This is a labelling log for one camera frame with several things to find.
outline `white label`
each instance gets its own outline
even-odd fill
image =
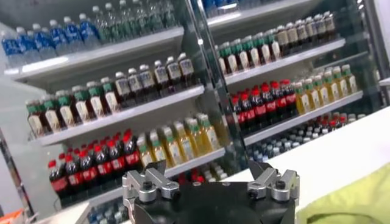
[[[62,106],[60,108],[62,119],[65,121],[66,126],[73,127],[75,125],[74,117],[69,106]]]
[[[39,116],[37,115],[31,115],[28,118],[28,121],[30,123],[32,131],[35,133],[37,136],[43,136],[43,125],[41,123],[41,120],[39,119]]]
[[[254,66],[260,65],[260,56],[258,55],[258,51],[256,48],[253,48],[252,50],[250,50],[250,57],[252,58]]]
[[[91,98],[91,104],[93,111],[95,112],[97,117],[104,117],[103,105],[100,100],[100,97],[94,96]]]
[[[332,90],[333,98],[334,98],[335,100],[340,99],[339,91],[338,91],[338,89],[337,89],[337,84],[335,84],[335,83],[332,84],[332,85],[330,86],[330,88],[331,88],[331,90]]]
[[[48,120],[53,132],[58,132],[61,130],[60,121],[54,110],[48,110],[44,115],[46,116],[46,119]]]

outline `bottle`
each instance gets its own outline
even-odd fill
[[[160,60],[154,62],[154,76],[157,82],[158,92],[162,97],[166,97],[171,93],[170,79],[165,67]]]
[[[337,84],[337,89],[340,98],[348,96],[347,81],[341,77],[341,68],[339,66],[334,67],[332,73],[333,73],[333,81]]]
[[[350,65],[343,65],[341,69],[342,69],[342,76],[347,81],[348,92],[349,93],[357,92],[358,87],[356,85],[356,78],[351,72]]]
[[[127,81],[129,82],[131,90],[130,98],[133,98],[136,104],[145,102],[145,97],[143,95],[143,87],[142,83],[139,80],[137,70],[135,70],[135,68],[129,68],[128,75],[129,77],[127,78]]]
[[[41,26],[37,23],[32,25],[34,30],[35,44],[42,60],[54,58],[57,56],[54,50],[54,44],[51,38],[41,30]]]
[[[176,139],[179,143],[179,147],[183,152],[183,157],[185,161],[189,161],[196,156],[196,152],[193,149],[190,138],[186,135],[185,129],[182,123],[174,122],[175,130],[176,130]]]
[[[53,190],[61,199],[69,196],[69,182],[66,179],[66,175],[64,173],[65,170],[56,166],[57,163],[55,160],[50,160],[48,164],[49,168],[49,180]]]
[[[131,89],[129,82],[123,72],[115,73],[115,87],[118,92],[119,101],[122,108],[129,108],[135,106],[135,99],[131,96]]]
[[[309,103],[311,110],[316,110],[322,106],[321,98],[317,90],[313,88],[312,79],[305,80],[305,92],[309,97]]]
[[[30,37],[26,33],[23,27],[17,27],[18,44],[23,54],[23,59],[27,64],[38,62],[41,60],[41,56],[38,52],[37,45],[34,41],[34,36]]]
[[[303,91],[302,83],[296,83],[296,94],[297,94],[297,109],[300,115],[310,112],[310,101],[307,94]]]
[[[102,44],[110,42],[112,39],[111,30],[108,27],[105,16],[100,11],[99,6],[95,5],[92,7],[92,12],[95,14],[94,24],[96,25],[97,31],[99,32],[99,38]]]
[[[89,20],[84,13],[79,15],[80,18],[80,33],[81,37],[84,40],[84,45],[87,49],[92,50],[100,47],[99,34],[95,25]]]
[[[186,53],[181,53],[177,58],[180,70],[182,72],[182,83],[185,87],[191,87],[199,84],[198,78],[194,75],[194,67],[191,59],[187,58]]]
[[[104,97],[110,107],[111,113],[118,113],[121,111],[121,102],[119,101],[119,96],[116,88],[113,85],[113,82],[110,78],[104,77],[101,79],[101,83],[104,89]]]
[[[159,97],[153,75],[151,74],[148,65],[140,66],[139,74],[142,86],[143,96],[147,102],[153,101]]]
[[[328,89],[325,85],[322,85],[321,74],[314,77],[314,88],[319,93],[319,99],[322,102],[322,105],[329,104],[330,99],[328,95]]]
[[[65,33],[69,40],[69,48],[72,52],[84,51],[85,46],[77,26],[72,22],[71,18],[66,16],[63,18],[65,23]]]
[[[169,74],[169,78],[171,79],[174,91],[178,92],[184,89],[185,84],[182,83],[182,73],[180,72],[179,64],[174,61],[174,57],[168,57],[165,66]]]

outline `white shelf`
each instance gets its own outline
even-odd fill
[[[302,124],[308,120],[314,119],[320,115],[323,115],[325,113],[333,111],[339,107],[342,107],[344,105],[352,103],[358,99],[361,99],[362,97],[363,97],[362,91],[351,94],[347,97],[344,97],[340,100],[334,101],[333,103],[330,103],[330,104],[328,104],[324,107],[321,107],[319,109],[316,109],[314,111],[311,111],[307,114],[301,115],[299,117],[295,117],[295,118],[287,120],[281,124],[273,126],[269,129],[266,129],[266,130],[260,131],[258,133],[255,133],[253,135],[250,135],[250,136],[244,138],[244,143],[245,143],[245,145],[251,145],[253,143],[256,143],[258,141],[266,139],[270,136],[276,135],[277,133],[280,133],[280,132],[283,132],[287,129],[295,127],[296,125]]]
[[[346,44],[345,39],[336,40],[336,41],[333,41],[331,43],[310,49],[308,51],[298,53],[298,54],[283,58],[281,60],[277,60],[277,61],[272,62],[272,63],[267,64],[267,65],[263,65],[263,66],[260,66],[257,68],[252,68],[252,69],[247,70],[247,71],[242,71],[242,72],[233,74],[231,76],[226,76],[225,77],[226,85],[231,85],[233,83],[240,82],[242,80],[249,79],[249,78],[252,78],[252,77],[255,77],[258,75],[262,75],[262,74],[265,74],[267,72],[270,72],[270,71],[273,71],[273,70],[276,70],[279,68],[283,68],[285,66],[292,65],[292,64],[295,64],[295,63],[300,62],[300,61],[311,59],[313,57],[318,57],[322,54],[325,54],[327,52],[330,52],[330,51],[336,50],[340,47],[343,47],[345,44]]]
[[[47,145],[53,145],[61,143],[67,139],[73,138],[75,136],[82,135],[84,133],[88,133],[90,131],[95,131],[98,128],[106,127],[111,124],[115,124],[121,121],[124,121],[126,119],[130,119],[132,117],[136,117],[138,115],[147,113],[149,111],[154,111],[159,108],[166,107],[168,105],[172,105],[176,102],[180,102],[183,100],[187,100],[196,96],[199,96],[203,94],[204,92],[203,86],[197,86],[194,88],[190,88],[188,90],[182,91],[177,94],[173,94],[168,97],[164,97],[149,103],[142,104],[137,107],[133,107],[127,110],[124,110],[122,112],[109,115],[107,117],[103,117],[101,119],[97,119],[95,121],[88,122],[86,124],[82,124],[73,128],[69,128],[66,130],[63,130],[58,133],[54,133],[51,135],[47,135],[41,138],[37,138],[33,140],[32,142],[37,142],[38,144],[42,146]]]
[[[184,29],[182,27],[176,27],[123,43],[106,45],[96,50],[65,55],[25,65],[20,68],[8,69],[4,71],[4,74],[10,79],[19,82],[44,82],[48,77],[50,79],[64,79],[63,74],[59,75],[59,72],[67,72],[65,75],[72,75],[71,71],[92,68],[100,63],[106,63],[109,60],[134,55],[162,45],[177,44],[177,42],[181,41],[183,34]]]

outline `juice bottle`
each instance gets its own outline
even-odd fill
[[[342,76],[347,81],[348,91],[349,93],[355,93],[358,91],[358,86],[356,85],[356,78],[351,72],[350,65],[343,65],[341,67],[342,69]]]
[[[313,88],[312,79],[305,80],[305,91],[307,96],[309,97],[310,108],[312,110],[318,109],[321,107],[321,100],[319,98],[317,90]]]
[[[334,67],[332,73],[333,73],[333,81],[337,83],[337,88],[339,91],[340,98],[348,96],[347,81],[341,77],[340,66]]]
[[[183,163],[184,159],[182,156],[182,152],[180,151],[179,144],[173,138],[173,133],[171,128],[164,126],[162,128],[162,131],[165,137],[165,146],[172,162],[172,167]]]
[[[310,112],[309,97],[303,91],[302,83],[296,83],[297,109],[300,115]]]
[[[141,134],[136,141],[136,145],[138,146],[138,150],[141,153],[141,162],[144,167],[146,167],[149,163],[154,162],[154,157],[149,147],[146,144],[145,134]]]
[[[174,126],[176,129],[177,142],[179,143],[179,147],[183,152],[185,160],[189,161],[195,158],[196,152],[191,145],[190,138],[185,133],[183,124],[180,122],[175,122]]]

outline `red label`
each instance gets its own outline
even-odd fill
[[[294,93],[294,94],[291,94],[291,95],[288,95],[288,96],[286,97],[286,100],[287,100],[287,103],[288,103],[288,104],[295,103],[295,101],[296,101],[295,93]]]
[[[286,105],[287,105],[286,98],[283,97],[283,98],[277,100],[277,106],[279,108],[286,107]]]
[[[262,105],[255,108],[255,112],[257,116],[263,115],[266,113],[266,105]]]
[[[56,192],[64,190],[64,188],[66,188],[67,185],[68,185],[68,180],[66,179],[66,177],[51,182],[51,186]]]
[[[86,181],[92,180],[97,176],[97,174],[98,170],[96,169],[96,167],[91,167],[89,170],[83,171],[83,177]]]
[[[114,170],[119,170],[124,167],[124,157],[121,156],[118,159],[111,160],[111,165]]]
[[[77,172],[73,175],[69,175],[68,179],[69,179],[69,183],[72,186],[75,186],[83,182],[83,175],[81,172]]]
[[[97,169],[98,169],[100,175],[105,175],[105,174],[108,174],[112,171],[112,166],[111,166],[110,162],[106,162],[106,163],[97,165]]]
[[[267,111],[274,111],[276,110],[276,103],[275,101],[271,102],[271,103],[267,103],[266,104],[266,108],[267,108]]]

